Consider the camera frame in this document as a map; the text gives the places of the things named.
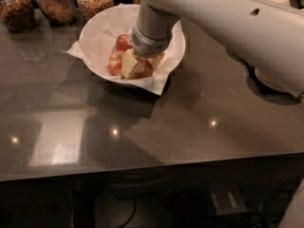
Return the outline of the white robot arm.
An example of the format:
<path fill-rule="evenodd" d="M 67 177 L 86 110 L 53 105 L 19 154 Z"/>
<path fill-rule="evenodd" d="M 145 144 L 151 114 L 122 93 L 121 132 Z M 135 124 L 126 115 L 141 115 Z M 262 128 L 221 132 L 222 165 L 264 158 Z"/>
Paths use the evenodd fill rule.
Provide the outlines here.
<path fill-rule="evenodd" d="M 142 0 L 131 44 L 144 57 L 168 48 L 186 19 L 288 93 L 304 91 L 303 12 L 267 0 Z"/>

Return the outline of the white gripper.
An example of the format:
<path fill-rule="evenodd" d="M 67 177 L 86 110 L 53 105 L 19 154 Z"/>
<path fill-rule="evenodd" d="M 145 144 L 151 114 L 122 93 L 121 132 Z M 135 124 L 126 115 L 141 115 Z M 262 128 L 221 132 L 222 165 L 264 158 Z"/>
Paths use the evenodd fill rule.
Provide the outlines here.
<path fill-rule="evenodd" d="M 131 29 L 130 43 L 137 54 L 151 58 L 164 52 L 172 39 L 172 29 L 179 16 L 155 9 L 141 1 L 138 16 Z M 139 64 L 132 49 L 123 56 L 122 75 L 131 79 Z"/>

